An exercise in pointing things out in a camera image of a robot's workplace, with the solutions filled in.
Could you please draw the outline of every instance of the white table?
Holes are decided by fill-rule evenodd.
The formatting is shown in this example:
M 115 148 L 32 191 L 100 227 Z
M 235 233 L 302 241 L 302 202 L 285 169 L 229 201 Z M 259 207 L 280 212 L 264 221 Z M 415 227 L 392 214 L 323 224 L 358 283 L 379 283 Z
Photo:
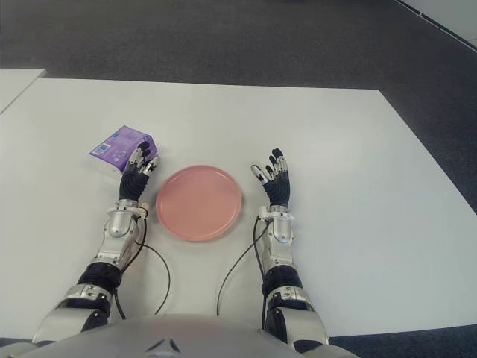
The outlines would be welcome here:
M 44 73 L 44 69 L 0 69 L 0 113 Z
M 214 314 L 266 203 L 250 164 L 279 146 L 297 267 L 331 336 L 477 323 L 476 215 L 378 91 L 39 79 L 0 119 L 0 336 L 31 337 L 95 254 L 118 182 L 87 153 L 121 125 L 160 144 L 142 197 L 152 206 L 194 164 L 224 169 L 243 191 L 238 221 L 213 242 L 177 239 L 151 211 L 148 242 L 172 271 L 164 312 Z M 153 312 L 165 283 L 161 262 L 142 254 L 120 288 L 127 315 Z M 249 254 L 221 311 L 258 326 L 261 303 Z

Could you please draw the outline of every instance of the gray carpet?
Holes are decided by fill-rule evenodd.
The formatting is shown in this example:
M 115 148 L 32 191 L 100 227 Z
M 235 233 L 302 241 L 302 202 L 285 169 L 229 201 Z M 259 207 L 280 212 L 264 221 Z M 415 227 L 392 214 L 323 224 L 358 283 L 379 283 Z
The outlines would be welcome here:
M 381 90 L 477 211 L 477 53 L 393 0 L 1 0 L 2 68 Z M 476 326 L 345 337 L 362 357 L 477 357 Z

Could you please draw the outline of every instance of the round plate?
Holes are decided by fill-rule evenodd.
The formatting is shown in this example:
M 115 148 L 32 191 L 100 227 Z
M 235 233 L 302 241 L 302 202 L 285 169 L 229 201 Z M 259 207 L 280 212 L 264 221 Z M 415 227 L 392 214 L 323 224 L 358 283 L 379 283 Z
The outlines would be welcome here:
M 237 219 L 241 192 L 230 175 L 214 166 L 190 166 L 172 175 L 156 200 L 157 217 L 174 235 L 206 241 Z

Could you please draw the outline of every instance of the packaging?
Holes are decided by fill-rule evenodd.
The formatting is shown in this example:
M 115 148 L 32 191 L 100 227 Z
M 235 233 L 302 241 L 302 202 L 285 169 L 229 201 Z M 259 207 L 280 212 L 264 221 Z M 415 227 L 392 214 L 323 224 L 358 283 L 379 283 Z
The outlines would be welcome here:
M 157 154 L 152 136 L 123 125 L 92 150 L 89 155 L 100 160 L 106 166 L 104 169 L 109 174 L 114 173 L 115 176 L 120 176 L 134 149 L 144 141 L 149 143 L 148 150 L 151 151 L 145 160 L 150 160 Z

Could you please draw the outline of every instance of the black cable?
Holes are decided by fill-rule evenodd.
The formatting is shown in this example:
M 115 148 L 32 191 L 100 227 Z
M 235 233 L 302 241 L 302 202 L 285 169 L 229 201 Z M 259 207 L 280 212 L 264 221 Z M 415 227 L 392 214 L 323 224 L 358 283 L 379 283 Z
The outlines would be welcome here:
M 227 278 L 229 278 L 230 274 L 232 273 L 233 269 L 239 264 L 240 260 L 245 256 L 245 254 L 252 248 L 252 246 L 254 246 L 263 236 L 263 234 L 265 233 L 265 231 L 268 229 L 268 225 L 269 223 L 267 223 L 267 226 L 265 227 L 265 229 L 263 229 L 262 233 L 260 234 L 259 237 L 255 238 L 255 230 L 256 230 L 256 226 L 257 226 L 257 223 L 259 221 L 259 218 L 257 217 L 256 221 L 255 221 L 255 225 L 253 226 L 253 242 L 248 246 L 248 248 L 242 253 L 242 255 L 240 255 L 240 257 L 236 260 L 236 262 L 233 264 L 233 266 L 230 268 L 230 270 L 227 272 L 227 274 L 225 275 L 225 278 L 224 280 L 222 281 L 222 285 L 221 285 L 221 288 L 218 290 L 218 296 L 217 296 L 217 304 L 215 306 L 215 314 L 216 315 L 219 315 L 220 313 L 220 300 L 221 300 L 221 294 L 222 294 L 222 289 L 224 288 L 225 286 L 225 283 L 227 282 Z
M 146 241 L 146 235 L 148 234 L 148 223 L 146 222 L 146 218 L 144 217 L 144 233 L 142 234 L 142 245 L 144 245 Z M 127 268 L 133 263 L 133 261 L 139 256 L 139 253 L 142 250 L 142 245 L 139 246 L 139 250 L 134 254 L 133 258 L 127 262 L 127 264 L 122 268 L 121 273 L 124 274 Z M 114 301 L 116 303 L 116 307 L 118 307 L 119 315 L 122 319 L 126 319 L 126 315 L 124 314 L 124 310 L 122 309 L 121 303 L 119 302 L 118 297 L 118 289 L 114 289 Z
M 122 319 L 126 319 L 126 315 L 124 314 L 124 311 L 122 310 L 121 304 L 119 303 L 119 297 L 118 297 L 118 290 L 114 289 L 114 301 L 116 302 L 116 307 L 118 307 L 119 315 L 121 316 Z
M 171 271 L 169 270 L 169 266 L 167 262 L 164 260 L 164 257 L 154 248 L 152 248 L 149 245 L 145 244 L 146 240 L 146 235 L 148 232 L 148 225 L 146 222 L 146 218 L 144 218 L 144 234 L 142 236 L 142 241 L 137 242 L 134 241 L 137 245 L 139 245 L 139 250 L 134 254 L 133 258 L 124 266 L 124 268 L 121 270 L 121 272 L 124 274 L 124 272 L 127 270 L 127 268 L 133 263 L 133 261 L 139 256 L 139 253 L 141 252 L 142 248 L 148 248 L 149 250 L 153 251 L 159 258 L 162 260 L 164 263 L 165 269 L 167 270 L 167 278 L 168 278 L 168 283 L 167 283 L 167 292 L 165 293 L 165 297 L 162 300 L 162 303 L 160 304 L 159 308 L 156 310 L 154 315 L 156 315 L 164 306 L 165 302 L 167 301 L 167 298 L 169 296 L 169 292 L 171 291 Z M 124 310 L 122 309 L 121 303 L 119 302 L 119 297 L 118 297 L 118 290 L 114 290 L 114 301 L 116 303 L 116 306 L 118 307 L 119 315 L 121 316 L 122 319 L 126 319 L 126 315 L 124 314 Z
M 148 248 L 149 250 L 153 251 L 162 260 L 162 262 L 164 263 L 165 269 L 167 270 L 167 291 L 165 293 L 164 299 L 162 300 L 159 308 L 156 310 L 156 312 L 154 312 L 154 315 L 156 315 L 162 309 L 162 307 L 164 306 L 165 302 L 167 301 L 169 297 L 169 292 L 171 291 L 171 271 L 169 270 L 169 266 L 167 262 L 164 260 L 164 257 L 155 248 L 152 248 L 151 246 L 146 244 L 139 243 L 137 241 L 135 241 L 134 243 L 139 245 L 141 248 L 144 246 L 145 248 Z M 118 307 L 119 315 L 121 316 L 122 319 L 126 319 L 126 315 L 124 314 L 121 304 L 119 303 L 117 290 L 115 290 L 114 292 L 114 301 L 116 303 L 116 306 Z
M 160 304 L 159 308 L 156 310 L 156 312 L 154 312 L 154 315 L 156 315 L 157 313 L 159 313 L 162 306 L 164 306 L 165 302 L 167 301 L 167 297 L 169 297 L 169 292 L 171 291 L 171 272 L 169 271 L 169 266 L 167 265 L 167 262 L 164 260 L 164 257 L 162 257 L 162 255 L 155 248 L 152 248 L 151 246 L 146 244 L 142 244 L 142 246 L 144 246 L 145 248 L 148 248 L 149 250 L 153 251 L 157 256 L 159 256 L 159 258 L 164 263 L 165 269 L 167 270 L 167 292 L 165 293 L 164 299 L 162 300 L 162 303 Z
M 256 240 L 255 240 L 255 237 L 256 237 L 256 226 L 258 225 L 258 223 L 259 223 L 259 217 L 257 216 L 256 219 L 255 219 L 255 224 L 253 224 L 252 245 L 253 245 L 253 249 L 255 250 L 256 261 L 257 261 L 257 263 L 259 264 L 260 274 L 262 275 L 262 280 L 263 280 L 263 279 L 265 278 L 265 273 L 263 272 L 262 261 L 260 260 L 259 250 L 258 250 L 258 248 L 256 247 Z
M 256 226 L 259 222 L 259 217 L 257 216 L 256 219 L 255 219 L 255 224 L 253 225 L 253 248 L 255 250 L 255 257 L 256 257 L 256 261 L 257 263 L 259 264 L 259 269 L 260 269 L 260 273 L 262 274 L 262 281 L 265 279 L 265 273 L 263 272 L 263 266 L 262 266 L 262 261 L 260 260 L 260 257 L 259 257 L 259 251 L 256 247 L 256 240 L 255 240 L 255 236 L 256 236 Z M 270 224 L 270 222 L 267 222 L 267 226 L 266 228 L 263 230 L 262 234 L 260 235 L 260 237 L 263 236 L 263 234 L 265 233 L 265 231 L 268 229 L 268 225 Z M 267 301 L 266 301 L 266 297 L 265 295 L 263 296 L 263 302 L 262 302 L 262 323 L 261 323 L 261 328 L 262 329 L 265 329 L 265 309 L 266 309 L 266 305 L 267 305 Z
M 136 251 L 136 253 L 134 254 L 133 258 L 131 260 L 129 260 L 129 262 L 122 268 L 121 272 L 124 274 L 127 270 L 127 268 L 130 266 L 131 263 L 134 262 L 134 260 L 139 256 L 139 253 L 141 252 L 142 250 L 142 246 L 144 245 L 144 243 L 146 242 L 146 235 L 148 233 L 148 222 L 146 221 L 146 218 L 144 218 L 144 234 L 142 235 L 142 241 L 141 243 L 139 244 L 139 250 Z

